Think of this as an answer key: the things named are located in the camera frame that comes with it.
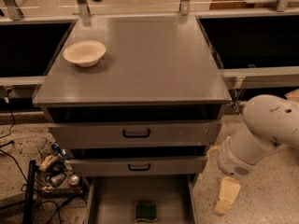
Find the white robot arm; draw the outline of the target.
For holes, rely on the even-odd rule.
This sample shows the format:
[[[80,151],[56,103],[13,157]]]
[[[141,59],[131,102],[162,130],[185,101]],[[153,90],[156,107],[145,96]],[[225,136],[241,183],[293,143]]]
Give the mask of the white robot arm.
[[[259,162],[285,147],[299,148],[299,103],[274,95],[258,95],[244,105],[243,124],[225,138],[217,164],[224,173],[215,210],[226,214],[241,189],[240,179]]]

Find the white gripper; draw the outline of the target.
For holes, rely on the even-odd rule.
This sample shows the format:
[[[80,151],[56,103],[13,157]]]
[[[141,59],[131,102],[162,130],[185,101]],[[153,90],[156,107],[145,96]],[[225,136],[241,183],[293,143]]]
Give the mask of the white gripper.
[[[256,170],[256,165],[243,162],[233,153],[230,141],[231,137],[226,137],[218,149],[218,167],[225,175],[229,175],[220,180],[219,195],[215,205],[215,211],[220,215],[225,215],[231,209],[241,190],[237,178],[248,176]]]

